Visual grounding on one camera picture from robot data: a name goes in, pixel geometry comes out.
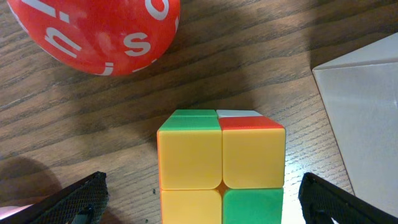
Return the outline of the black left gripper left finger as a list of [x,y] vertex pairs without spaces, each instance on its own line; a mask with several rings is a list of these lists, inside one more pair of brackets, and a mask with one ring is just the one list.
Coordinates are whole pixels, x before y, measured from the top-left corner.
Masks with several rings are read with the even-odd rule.
[[109,202],[106,173],[95,172],[1,220],[4,224],[99,223]]

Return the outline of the white pink duck toy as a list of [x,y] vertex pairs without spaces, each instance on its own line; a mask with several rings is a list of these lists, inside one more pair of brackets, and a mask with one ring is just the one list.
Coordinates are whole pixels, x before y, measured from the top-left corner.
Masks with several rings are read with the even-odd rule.
[[3,220],[15,213],[18,213],[26,208],[29,208],[32,205],[25,205],[22,207],[18,207],[18,206],[8,206],[8,207],[1,207],[0,208],[0,220]]

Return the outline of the white cardboard box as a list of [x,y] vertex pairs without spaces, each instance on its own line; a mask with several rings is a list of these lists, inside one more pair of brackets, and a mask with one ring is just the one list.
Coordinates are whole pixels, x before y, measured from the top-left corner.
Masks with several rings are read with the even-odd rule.
[[312,72],[355,196],[397,216],[397,34]]

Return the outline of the red lettered ball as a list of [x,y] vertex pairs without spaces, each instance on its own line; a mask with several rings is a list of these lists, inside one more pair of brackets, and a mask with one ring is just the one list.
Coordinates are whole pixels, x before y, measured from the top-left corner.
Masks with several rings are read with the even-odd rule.
[[180,0],[8,0],[30,38],[86,73],[120,76],[158,60],[171,45]]

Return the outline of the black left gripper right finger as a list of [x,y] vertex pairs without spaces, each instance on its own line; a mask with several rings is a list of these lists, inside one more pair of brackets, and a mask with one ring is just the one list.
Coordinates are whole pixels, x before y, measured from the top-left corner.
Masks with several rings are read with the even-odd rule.
[[303,175],[298,199],[306,224],[397,224],[396,217],[310,172]]

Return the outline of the multicolour puzzle cube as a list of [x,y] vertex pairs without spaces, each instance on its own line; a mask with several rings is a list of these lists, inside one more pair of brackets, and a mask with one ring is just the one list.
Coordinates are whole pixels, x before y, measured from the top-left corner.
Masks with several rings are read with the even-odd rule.
[[157,131],[162,223],[280,223],[286,131],[253,110],[177,110]]

